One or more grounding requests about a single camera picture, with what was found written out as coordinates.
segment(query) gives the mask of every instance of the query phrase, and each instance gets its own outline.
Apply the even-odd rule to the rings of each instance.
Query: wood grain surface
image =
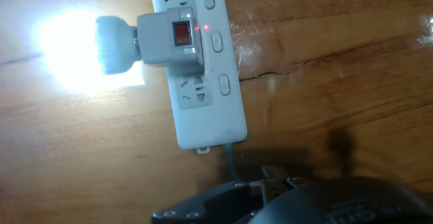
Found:
[[[235,146],[241,170],[433,192],[433,0],[226,4],[249,132]],[[226,181],[220,148],[177,146],[163,69],[93,93],[61,83],[39,29],[70,10],[130,25],[153,11],[151,0],[0,0],[0,223],[149,223]]]

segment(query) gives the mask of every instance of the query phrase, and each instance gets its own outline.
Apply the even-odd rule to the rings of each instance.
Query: wooden table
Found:
[[[240,169],[433,192],[433,0],[226,3],[249,130]],[[0,0],[0,223],[148,223],[226,181],[220,148],[177,146],[163,69],[92,93],[62,83],[39,31],[73,10],[130,25],[153,11],[151,0]],[[80,52],[67,48],[55,63]]]

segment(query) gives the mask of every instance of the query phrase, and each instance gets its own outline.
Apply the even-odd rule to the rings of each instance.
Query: black plastic object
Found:
[[[293,189],[249,223],[433,223],[433,205],[431,199],[397,183],[345,177]]]
[[[294,186],[297,178],[282,172],[267,166],[266,177],[274,178],[220,185],[155,212],[152,223],[433,224],[432,199],[403,185],[343,177]]]
[[[247,183],[231,181],[155,212],[152,223],[234,223],[261,202],[261,196],[252,198]]]

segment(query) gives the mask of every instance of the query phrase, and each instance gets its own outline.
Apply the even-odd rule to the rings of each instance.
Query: white power strip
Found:
[[[185,150],[242,141],[247,128],[225,0],[152,0],[155,12],[192,7],[201,29],[205,73],[167,67],[177,141]]]

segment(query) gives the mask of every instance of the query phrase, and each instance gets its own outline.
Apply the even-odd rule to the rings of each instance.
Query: power strip button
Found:
[[[221,95],[230,94],[229,77],[225,74],[219,76],[219,90]]]

